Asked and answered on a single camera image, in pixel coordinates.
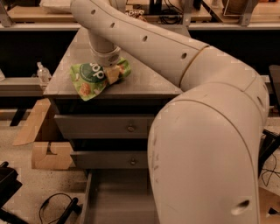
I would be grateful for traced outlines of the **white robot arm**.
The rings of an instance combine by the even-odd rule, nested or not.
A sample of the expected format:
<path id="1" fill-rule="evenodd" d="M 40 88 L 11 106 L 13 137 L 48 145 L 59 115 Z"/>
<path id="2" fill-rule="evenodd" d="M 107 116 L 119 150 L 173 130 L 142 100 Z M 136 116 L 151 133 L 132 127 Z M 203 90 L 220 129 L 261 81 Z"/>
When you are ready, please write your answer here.
<path id="1" fill-rule="evenodd" d="M 94 53 L 111 42 L 182 93 L 150 127 L 148 164 L 160 224 L 259 224 L 258 157 L 269 94 L 221 50 L 129 17 L 109 0 L 72 0 Z"/>

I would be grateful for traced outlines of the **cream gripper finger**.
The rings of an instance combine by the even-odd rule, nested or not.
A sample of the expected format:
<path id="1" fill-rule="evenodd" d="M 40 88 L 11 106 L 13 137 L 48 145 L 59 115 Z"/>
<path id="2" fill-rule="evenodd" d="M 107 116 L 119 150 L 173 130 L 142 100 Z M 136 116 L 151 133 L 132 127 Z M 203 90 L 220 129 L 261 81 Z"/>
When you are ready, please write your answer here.
<path id="1" fill-rule="evenodd" d="M 120 73 L 119 66 L 105 67 L 104 72 L 106 74 L 109 84 L 113 84 L 118 81 Z"/>

